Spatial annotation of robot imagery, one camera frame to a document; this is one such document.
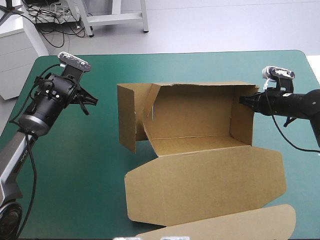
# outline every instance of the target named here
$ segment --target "green table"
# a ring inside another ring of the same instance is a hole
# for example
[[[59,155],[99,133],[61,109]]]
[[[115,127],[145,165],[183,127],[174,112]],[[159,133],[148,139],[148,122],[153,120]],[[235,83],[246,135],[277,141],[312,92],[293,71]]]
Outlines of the green table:
[[[275,65],[294,70],[295,92],[319,88],[305,55],[292,51],[209,52],[182,54],[84,55],[92,65],[82,86],[99,99],[85,116],[78,105],[62,112],[50,133],[33,148],[38,186],[24,238],[113,238],[135,236],[159,226],[132,222],[127,217],[124,176],[156,157],[149,142],[137,144],[137,154],[118,141],[118,83],[207,82],[239,80],[262,86],[261,70]],[[36,60],[13,113],[21,107],[36,75],[58,63],[55,56]],[[60,74],[56,67],[54,73]],[[277,117],[284,123],[284,117]],[[7,124],[0,149],[17,127]],[[298,146],[318,146],[307,120],[296,120],[284,130]],[[292,238],[320,238],[320,156],[289,146],[270,117],[256,114],[253,145],[283,153],[286,193],[268,204],[290,204],[296,210]],[[27,209],[32,189],[27,161],[18,178]]]

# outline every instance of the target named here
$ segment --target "cable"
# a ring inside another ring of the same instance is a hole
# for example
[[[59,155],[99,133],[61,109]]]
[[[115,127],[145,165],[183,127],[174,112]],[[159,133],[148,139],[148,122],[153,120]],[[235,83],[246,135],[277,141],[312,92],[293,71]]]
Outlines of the cable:
[[[18,240],[21,232],[23,231],[26,223],[27,223],[27,220],[29,218],[29,215],[30,215],[30,212],[31,212],[31,209],[32,209],[32,206],[34,204],[34,200],[35,200],[35,195],[36,195],[36,186],[37,186],[37,169],[36,169],[36,164],[35,164],[35,160],[34,160],[34,156],[33,156],[33,153],[31,151],[31,143],[30,143],[30,140],[29,140],[29,135],[28,133],[26,132],[25,133],[25,139],[26,139],[26,145],[27,145],[27,151],[29,152],[29,156],[30,156],[30,160],[31,160],[31,164],[32,164],[32,170],[33,170],[33,185],[32,185],[32,195],[31,195],[31,199],[30,199],[30,203],[29,203],[29,207],[28,207],[28,210],[25,214],[25,217],[24,217],[24,220],[21,224],[21,227],[18,231],[18,233],[16,234],[16,239]]]
[[[80,29],[80,31],[78,32],[75,32],[72,27],[70,26],[69,22],[65,19],[65,10],[63,10],[63,15],[60,16],[65,23],[67,23],[68,27],[71,29],[72,33],[69,33],[69,32],[64,32],[63,30],[62,31],[59,31],[57,30],[55,27],[49,31],[46,31],[42,28],[40,28],[37,24],[38,24],[38,21],[40,21],[40,23],[44,23],[43,21],[39,20],[39,18],[42,18],[43,20],[45,20],[47,23],[50,23],[47,19],[45,19],[43,16],[48,16],[48,17],[52,17],[53,18],[53,22],[55,23],[57,21],[57,23],[59,23],[60,25],[63,23],[63,22],[60,22],[59,21],[59,18],[57,17],[58,15],[56,13],[53,13],[49,10],[44,10],[44,9],[41,9],[41,7],[39,9],[35,9],[33,5],[30,5],[30,4],[26,4],[26,2],[24,0],[22,0],[22,2],[28,7],[27,11],[28,11],[28,14],[34,18],[35,20],[35,23],[33,23],[33,21],[26,17],[25,15],[21,14],[21,13],[17,13],[18,15],[20,15],[21,17],[27,19],[28,21],[30,21],[34,27],[37,29],[37,31],[43,36],[43,38],[51,45],[53,46],[54,48],[62,48],[64,45],[65,45],[65,34],[66,35],[76,35],[77,37],[79,38],[84,38],[86,36],[86,32],[84,31],[85,28],[83,27],[82,29]],[[72,15],[71,11],[69,12],[70,15],[76,20],[76,18]],[[51,43],[47,38],[46,38],[46,34],[50,34],[52,32],[58,32],[58,33],[61,33],[62,34],[62,44],[61,45],[54,45],[53,43]]]
[[[300,151],[303,151],[303,152],[312,152],[312,153],[320,154],[320,150],[311,150],[311,149],[305,149],[305,148],[298,147],[298,146],[294,145],[288,138],[286,138],[284,133],[281,131],[279,125],[277,124],[276,118],[274,116],[274,111],[271,108],[271,105],[270,105],[270,102],[269,102],[269,97],[268,97],[268,89],[265,89],[264,92],[265,92],[266,101],[268,103],[268,106],[269,106],[269,109],[270,109],[270,112],[271,112],[271,117],[272,117],[272,120],[274,122],[274,125],[276,126],[276,128],[278,129],[279,133],[284,138],[284,140],[286,140],[286,142],[288,144],[290,144],[292,147],[294,147],[297,150],[300,150]]]

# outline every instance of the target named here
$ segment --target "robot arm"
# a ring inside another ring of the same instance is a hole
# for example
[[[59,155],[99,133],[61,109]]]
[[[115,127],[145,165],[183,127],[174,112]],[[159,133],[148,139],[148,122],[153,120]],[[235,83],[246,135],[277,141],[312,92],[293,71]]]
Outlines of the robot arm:
[[[267,79],[264,92],[241,96],[240,103],[266,116],[287,117],[284,127],[295,119],[309,120],[320,147],[320,89],[307,94],[293,93],[295,74],[285,68],[267,66],[262,70],[262,76]],[[268,82],[275,82],[276,87],[268,87]]]
[[[38,137],[46,135],[59,114],[69,104],[79,104],[83,112],[89,112],[85,105],[96,105],[98,100],[79,84],[91,66],[69,53],[58,55],[64,68],[61,75],[49,73],[35,79],[37,87],[32,102],[19,118],[20,129],[0,152],[0,239],[16,240],[22,218],[22,208],[16,199],[22,193],[16,182],[19,171]]]

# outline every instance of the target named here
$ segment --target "white floor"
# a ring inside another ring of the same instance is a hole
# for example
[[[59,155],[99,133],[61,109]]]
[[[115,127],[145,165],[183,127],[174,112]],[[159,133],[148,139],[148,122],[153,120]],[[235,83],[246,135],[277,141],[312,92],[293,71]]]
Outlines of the white floor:
[[[301,50],[320,55],[320,0],[146,0],[149,33],[142,23],[98,26],[93,38],[71,36],[50,54],[149,54],[255,50]],[[87,0],[93,15],[111,1]],[[140,0],[122,0],[122,12]],[[50,36],[61,44],[61,35]]]

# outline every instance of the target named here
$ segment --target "black cable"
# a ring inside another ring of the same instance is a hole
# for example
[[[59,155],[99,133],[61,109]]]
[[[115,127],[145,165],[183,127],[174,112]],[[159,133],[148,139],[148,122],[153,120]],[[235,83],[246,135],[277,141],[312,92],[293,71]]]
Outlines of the black cable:
[[[62,24],[62,22],[60,22],[59,21],[59,18],[57,17],[57,14],[55,14],[55,13],[53,13],[53,12],[51,12],[51,11],[48,11],[48,10],[43,10],[43,9],[35,9],[35,8],[33,8],[33,7],[29,7],[30,9],[32,9],[32,11],[30,11],[29,9],[27,9],[27,11],[28,11],[28,13],[29,13],[29,15],[31,16],[31,17],[33,17],[33,18],[35,18],[35,21],[37,22],[37,18],[38,17],[40,17],[40,18],[42,18],[43,20],[45,20],[47,23],[50,23],[47,19],[45,19],[45,18],[43,18],[42,16],[39,16],[39,14],[41,14],[41,15],[45,15],[45,16],[49,16],[49,17],[52,17],[52,18],[54,18],[54,20],[57,20],[57,22],[61,25]],[[30,14],[30,12],[37,12],[37,14],[36,15],[32,15],[32,14]],[[74,20],[80,25],[80,21],[77,21],[77,19],[75,18],[75,16],[72,14],[72,12],[70,11],[70,15],[74,18]],[[58,32],[58,33],[64,33],[64,34],[67,34],[67,35],[76,35],[77,37],[79,37],[79,38],[84,38],[85,36],[86,36],[86,33],[85,33],[85,27],[82,27],[82,29],[81,30],[79,30],[78,32],[75,32],[72,28],[71,28],[71,26],[70,26],[70,24],[69,24],[69,22],[64,18],[64,17],[62,17],[62,19],[65,21],[65,23],[68,25],[68,27],[71,29],[71,31],[73,32],[73,33],[68,33],[68,32],[61,32],[61,31],[59,31],[59,30],[56,30],[56,29],[54,29],[53,31],[56,31],[56,32]]]
[[[60,66],[60,64],[57,63],[57,64],[53,64],[53,65],[47,67],[47,68],[39,75],[39,78],[42,78],[42,76],[43,76],[48,70],[50,70],[50,69],[52,69],[52,68],[54,68],[54,67],[57,67],[57,66]]]
[[[268,106],[269,106],[269,109],[270,109],[270,112],[271,112],[271,117],[272,117],[272,120],[274,122],[274,125],[276,126],[276,128],[278,129],[279,133],[284,138],[284,140],[286,140],[286,142],[288,144],[290,144],[292,147],[294,147],[297,150],[300,150],[300,151],[303,151],[303,152],[312,152],[312,153],[320,154],[320,150],[311,150],[311,149],[305,149],[305,148],[298,147],[298,146],[294,145],[288,138],[286,138],[284,133],[281,131],[279,125],[277,124],[276,118],[274,116],[274,111],[271,108],[271,105],[270,105],[270,102],[269,102],[269,98],[268,98],[268,89],[264,90],[264,92],[265,92],[266,101],[268,103]]]
[[[29,19],[28,17],[26,17],[25,15],[23,15],[23,14],[21,14],[21,13],[15,13],[15,14],[20,15],[21,17],[23,17],[23,18],[27,19],[28,21],[30,21],[30,22],[34,25],[34,27],[39,31],[39,33],[43,36],[43,38],[44,38],[51,46],[59,49],[59,48],[62,48],[62,47],[65,45],[65,35],[64,35],[64,34],[63,34],[63,42],[62,42],[62,45],[56,46],[56,45],[52,44],[52,43],[45,37],[45,35],[39,30],[38,26],[37,26],[36,24],[34,24],[34,22],[33,22],[31,19]]]
[[[31,199],[30,199],[30,203],[29,203],[29,207],[28,207],[28,210],[25,214],[25,217],[24,217],[24,220],[22,222],[22,225],[18,231],[18,233],[16,234],[16,239],[18,240],[21,232],[23,231],[26,223],[27,223],[27,220],[29,218],[29,215],[30,215],[30,212],[31,212],[31,209],[32,209],[32,206],[34,204],[34,200],[35,200],[35,195],[36,195],[36,186],[37,186],[37,169],[36,169],[36,164],[35,164],[35,160],[34,160],[34,156],[33,156],[33,153],[31,151],[31,143],[30,143],[30,140],[29,140],[29,135],[28,133],[26,132],[25,133],[25,139],[26,139],[26,145],[27,145],[27,151],[29,152],[29,156],[30,156],[30,160],[31,160],[31,164],[32,164],[32,170],[33,170],[33,186],[32,186],[32,195],[31,195]]]

